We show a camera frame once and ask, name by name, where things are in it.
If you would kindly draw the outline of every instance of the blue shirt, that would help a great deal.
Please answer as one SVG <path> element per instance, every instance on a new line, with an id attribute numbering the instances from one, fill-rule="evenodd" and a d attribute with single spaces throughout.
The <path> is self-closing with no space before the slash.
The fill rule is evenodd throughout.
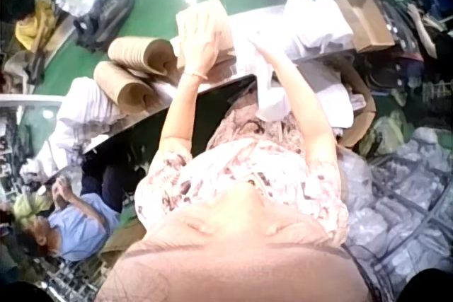
<path id="1" fill-rule="evenodd" d="M 85 194 L 81 199 L 105 217 L 108 230 L 74 205 L 54 211 L 49 222 L 62 237 L 58 255 L 68 261 L 81 261 L 98 252 L 120 224 L 120 214 L 109 208 L 98 194 Z"/>

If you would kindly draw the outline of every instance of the paper roll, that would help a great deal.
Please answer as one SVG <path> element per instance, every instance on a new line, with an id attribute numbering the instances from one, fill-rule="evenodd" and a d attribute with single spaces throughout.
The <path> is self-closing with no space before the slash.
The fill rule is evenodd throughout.
<path id="1" fill-rule="evenodd" d="M 112 62 L 100 62 L 94 70 L 94 80 L 127 114 L 144 111 L 156 100 L 156 93 L 150 86 Z"/>
<path id="2" fill-rule="evenodd" d="M 219 56 L 216 63 L 234 57 L 234 43 L 227 11 L 222 6 L 220 0 L 208 0 L 187 8 L 176 15 L 178 25 L 178 35 L 180 44 L 183 45 L 186 38 L 186 28 L 188 25 L 199 25 L 198 19 L 204 18 L 207 14 L 215 18 L 214 31 L 217 37 L 217 48 Z M 180 50 L 178 55 L 178 69 L 185 66 L 185 57 Z"/>
<path id="3" fill-rule="evenodd" d="M 120 37 L 108 48 L 108 57 L 128 69 L 168 76 L 176 70 L 176 56 L 168 40 Z"/>

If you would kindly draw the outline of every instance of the floral blouse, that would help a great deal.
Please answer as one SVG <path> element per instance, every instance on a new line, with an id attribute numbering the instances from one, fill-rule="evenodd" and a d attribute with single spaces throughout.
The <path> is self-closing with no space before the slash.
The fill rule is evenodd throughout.
<path id="1" fill-rule="evenodd" d="M 146 229 L 174 209 L 212 199 L 254 176 L 271 200 L 318 220 L 333 245 L 345 241 L 348 210 L 340 199 L 338 165 L 322 159 L 307 164 L 294 116 L 263 122 L 255 117 L 256 103 L 256 92 L 248 90 L 228 111 L 206 152 L 194 159 L 179 144 L 158 151 L 135 193 Z"/>

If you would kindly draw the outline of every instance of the bracelet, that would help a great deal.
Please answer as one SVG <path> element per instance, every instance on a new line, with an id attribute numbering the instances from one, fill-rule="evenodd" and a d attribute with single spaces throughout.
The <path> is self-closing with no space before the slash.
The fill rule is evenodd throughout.
<path id="1" fill-rule="evenodd" d="M 207 76 L 206 76 L 206 75 L 201 74 L 200 72 L 192 71 L 192 70 L 190 70 L 189 68 L 184 69 L 183 74 L 187 74 L 188 76 L 196 76 L 196 77 L 200 77 L 201 79 L 204 79 L 204 80 L 207 81 Z"/>

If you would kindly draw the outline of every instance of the green floor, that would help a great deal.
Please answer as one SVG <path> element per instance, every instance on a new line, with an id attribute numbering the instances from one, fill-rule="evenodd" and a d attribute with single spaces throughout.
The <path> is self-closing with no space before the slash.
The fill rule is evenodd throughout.
<path id="1" fill-rule="evenodd" d="M 229 14 L 285 2 L 285 0 L 221 1 Z M 184 0 L 136 0 L 135 8 L 123 25 L 119 36 L 142 35 L 171 39 L 177 34 L 175 15 L 186 6 Z M 35 93 L 65 95 L 75 78 L 92 77 L 95 66 L 103 59 L 106 59 L 104 54 L 90 54 L 77 47 L 70 39 L 62 46 L 45 70 L 45 80 L 36 88 Z M 55 119 L 45 119 L 39 110 L 30 110 L 25 114 L 23 122 L 31 125 L 33 145 L 38 151 L 52 133 Z"/>

